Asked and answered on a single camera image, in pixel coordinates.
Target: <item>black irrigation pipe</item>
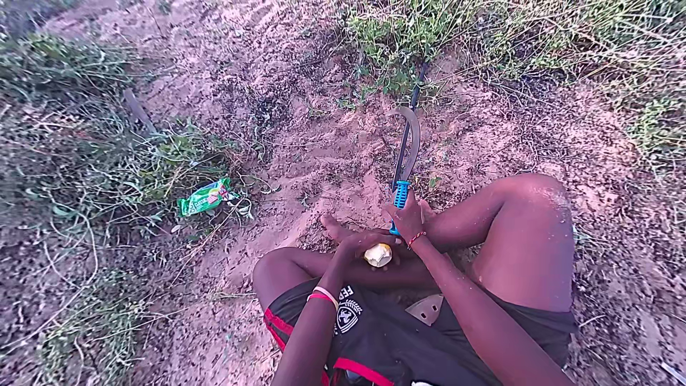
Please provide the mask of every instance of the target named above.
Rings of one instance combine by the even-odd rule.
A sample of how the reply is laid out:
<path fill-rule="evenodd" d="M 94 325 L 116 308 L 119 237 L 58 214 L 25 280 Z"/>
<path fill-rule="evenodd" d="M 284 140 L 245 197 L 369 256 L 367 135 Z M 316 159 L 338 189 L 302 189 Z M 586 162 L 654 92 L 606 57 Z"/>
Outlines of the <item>black irrigation pipe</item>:
<path fill-rule="evenodd" d="M 417 99 L 419 99 L 419 84 L 424 81 L 424 75 L 426 75 L 427 68 L 429 67 L 428 62 L 424 62 L 422 64 L 422 69 L 419 71 L 419 81 L 417 84 L 414 85 L 414 90 L 412 90 L 412 100 L 410 101 L 410 108 L 412 111 L 415 111 L 417 108 Z M 405 123 L 405 132 L 403 133 L 403 142 L 400 145 L 400 149 L 404 149 L 405 146 L 407 145 L 407 137 L 410 136 L 410 122 Z M 391 184 L 391 191 L 395 191 L 395 185 L 398 183 L 398 179 L 400 178 L 400 174 L 402 173 L 403 169 L 403 158 L 398 156 L 398 162 L 395 165 L 395 176 L 393 176 L 393 184 Z"/>

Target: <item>bare foot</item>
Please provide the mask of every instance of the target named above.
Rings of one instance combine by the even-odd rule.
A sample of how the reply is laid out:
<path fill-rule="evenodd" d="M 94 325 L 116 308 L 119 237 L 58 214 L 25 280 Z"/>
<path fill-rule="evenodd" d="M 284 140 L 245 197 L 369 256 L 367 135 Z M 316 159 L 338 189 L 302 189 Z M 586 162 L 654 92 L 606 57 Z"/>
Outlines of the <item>bare foot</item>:
<path fill-rule="evenodd" d="M 351 231 L 350 229 L 345 228 L 341 224 L 339 224 L 338 221 L 328 213 L 323 214 L 319 218 L 319 221 L 321 221 L 324 225 L 324 228 L 326 228 L 329 237 L 332 238 L 334 241 L 338 242 L 339 244 L 343 241 L 344 238 L 352 234 L 355 234 L 354 231 Z"/>
<path fill-rule="evenodd" d="M 434 212 L 434 210 L 429 206 L 429 203 L 426 200 L 419 200 L 418 204 L 422 213 L 422 224 L 426 224 L 431 219 L 436 217 L 437 213 Z"/>

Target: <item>person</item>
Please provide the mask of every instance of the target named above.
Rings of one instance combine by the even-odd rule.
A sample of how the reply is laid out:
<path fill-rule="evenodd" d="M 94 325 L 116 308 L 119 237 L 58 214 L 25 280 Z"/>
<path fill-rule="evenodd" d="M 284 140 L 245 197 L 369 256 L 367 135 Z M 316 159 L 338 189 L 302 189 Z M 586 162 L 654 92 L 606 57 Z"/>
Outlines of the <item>person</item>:
<path fill-rule="evenodd" d="M 422 221 L 425 206 L 410 190 L 403 209 L 384 208 L 401 238 L 323 216 L 335 253 L 286 247 L 258 261 L 253 286 L 283 351 L 272 385 L 573 385 L 562 371 L 576 331 L 562 185 L 519 174 Z M 380 242 L 418 258 L 372 270 L 360 256 Z M 479 244 L 464 272 L 444 254 Z M 444 297 L 433 323 L 375 292 L 431 287 Z"/>

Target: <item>black shorts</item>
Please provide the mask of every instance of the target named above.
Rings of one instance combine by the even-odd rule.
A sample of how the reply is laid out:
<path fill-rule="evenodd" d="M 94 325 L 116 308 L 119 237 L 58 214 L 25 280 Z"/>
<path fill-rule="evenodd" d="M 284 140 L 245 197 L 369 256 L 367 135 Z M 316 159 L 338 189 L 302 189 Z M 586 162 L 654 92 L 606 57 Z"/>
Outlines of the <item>black shorts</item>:
<path fill-rule="evenodd" d="M 318 282 L 316 278 L 289 289 L 265 311 L 267 329 L 281 350 Z M 570 334 L 576 331 L 572 313 L 518 306 L 488 294 L 558 365 L 565 364 Z M 338 385 L 339 378 L 350 379 L 350 372 L 379 386 L 410 386 L 419 381 L 501 384 L 476 355 L 445 300 L 431 326 L 361 286 L 344 285 L 339 300 L 331 349 L 322 369 L 323 385 Z M 370 384 L 359 381 L 355 385 Z"/>

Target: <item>leg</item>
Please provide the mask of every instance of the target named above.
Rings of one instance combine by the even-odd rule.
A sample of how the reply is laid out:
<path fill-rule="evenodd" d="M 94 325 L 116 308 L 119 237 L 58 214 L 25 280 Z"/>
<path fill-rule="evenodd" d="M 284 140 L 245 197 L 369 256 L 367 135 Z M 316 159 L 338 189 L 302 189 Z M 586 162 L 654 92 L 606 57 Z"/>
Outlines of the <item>leg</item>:
<path fill-rule="evenodd" d="M 252 271 L 252 285 L 262 309 L 265 310 L 285 291 L 323 275 L 332 256 L 331 253 L 293 247 L 275 249 L 264 255 Z M 369 288 L 435 286 L 434 279 L 419 259 L 403 261 L 401 265 L 389 264 L 387 267 L 372 271 L 366 262 L 354 262 L 346 272 L 345 282 Z"/>
<path fill-rule="evenodd" d="M 562 185 L 542 174 L 500 179 L 429 220 L 439 251 L 484 243 L 469 275 L 500 299 L 541 310 L 571 306 L 574 254 Z"/>

